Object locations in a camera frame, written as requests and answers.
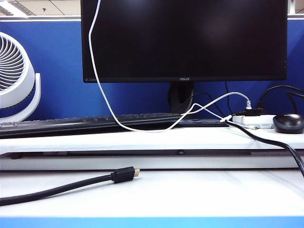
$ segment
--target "monitor screen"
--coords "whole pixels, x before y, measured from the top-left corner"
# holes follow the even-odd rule
[[[84,82],[96,82],[83,0]],[[92,33],[101,82],[282,80],[287,0],[102,0]]]

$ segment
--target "ceiling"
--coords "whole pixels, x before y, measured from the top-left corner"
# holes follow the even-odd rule
[[[32,16],[80,15],[80,0],[8,0],[9,3]],[[0,16],[9,14],[0,10]]]

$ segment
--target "fan stand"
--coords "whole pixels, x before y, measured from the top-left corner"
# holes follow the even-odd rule
[[[25,109],[23,109],[22,111],[14,114],[14,115],[0,118],[0,124],[7,123],[7,122],[10,122],[10,123],[21,122],[34,112],[34,110],[37,108],[40,98],[41,98],[41,81],[40,81],[39,73],[35,74],[35,84],[36,84],[35,94],[34,94],[32,101],[29,103],[29,105]]]

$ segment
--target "power strip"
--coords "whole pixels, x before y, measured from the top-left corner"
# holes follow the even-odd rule
[[[258,128],[262,129],[270,129],[274,128],[273,124],[273,118],[275,115],[259,115],[259,116],[244,116],[244,115],[238,115],[233,116],[232,120],[236,124],[242,124],[242,125],[253,125]]]

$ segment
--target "desk fan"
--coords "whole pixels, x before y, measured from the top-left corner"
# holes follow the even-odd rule
[[[0,124],[26,119],[37,108],[41,97],[40,74],[35,74],[23,46],[0,32],[0,110],[17,105],[33,90],[35,94],[29,105],[14,115],[0,118]]]

